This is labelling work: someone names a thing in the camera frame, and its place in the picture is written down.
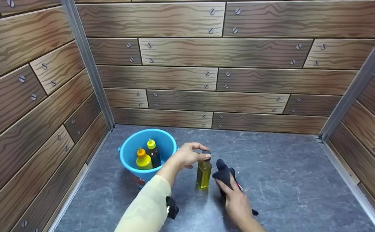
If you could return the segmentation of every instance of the dark bottle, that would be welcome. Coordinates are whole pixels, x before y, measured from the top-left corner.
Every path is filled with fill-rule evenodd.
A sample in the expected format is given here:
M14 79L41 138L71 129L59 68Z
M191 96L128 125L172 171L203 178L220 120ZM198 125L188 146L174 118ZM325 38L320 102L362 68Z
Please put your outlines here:
M147 154L152 159L153 168L159 167L161 165L159 150L156 147L156 142L152 139L149 139L149 141L147 142Z

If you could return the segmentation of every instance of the orange cap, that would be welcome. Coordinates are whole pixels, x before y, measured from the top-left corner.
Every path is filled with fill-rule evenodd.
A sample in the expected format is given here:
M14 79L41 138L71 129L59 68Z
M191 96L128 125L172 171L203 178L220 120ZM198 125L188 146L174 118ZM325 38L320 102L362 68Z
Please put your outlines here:
M143 158L145 155L146 151L143 148L139 147L139 150L137 150L137 157Z

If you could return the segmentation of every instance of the marble-patterned floor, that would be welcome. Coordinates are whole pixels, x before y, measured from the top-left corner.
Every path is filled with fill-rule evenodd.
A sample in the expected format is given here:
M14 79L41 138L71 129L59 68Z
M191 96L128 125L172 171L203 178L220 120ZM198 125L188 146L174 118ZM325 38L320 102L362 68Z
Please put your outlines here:
M139 191L118 158L117 148L147 126L117 125L96 157L55 232L113 232ZM198 141L209 147L212 164L222 158L238 181L257 220L268 232L375 231L312 135L187 128L160 128L181 146ZM224 213L214 180L195 189L196 169L183 170L172 189L180 212L163 232L239 231Z

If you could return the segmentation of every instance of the yellow liquid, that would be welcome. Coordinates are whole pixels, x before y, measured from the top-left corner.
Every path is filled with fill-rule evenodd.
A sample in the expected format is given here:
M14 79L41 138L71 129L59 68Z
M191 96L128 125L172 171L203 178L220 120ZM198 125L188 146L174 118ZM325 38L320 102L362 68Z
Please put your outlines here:
M196 184L205 189L209 187L209 180L211 178L212 164L209 161L199 161L197 166Z

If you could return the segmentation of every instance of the sleeve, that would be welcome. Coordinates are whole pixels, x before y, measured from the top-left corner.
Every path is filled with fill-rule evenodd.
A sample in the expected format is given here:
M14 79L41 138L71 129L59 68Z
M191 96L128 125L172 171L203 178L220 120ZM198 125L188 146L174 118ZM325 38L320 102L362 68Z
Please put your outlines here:
M167 218L166 197L171 186L155 175L142 188L121 217L114 232L158 232Z

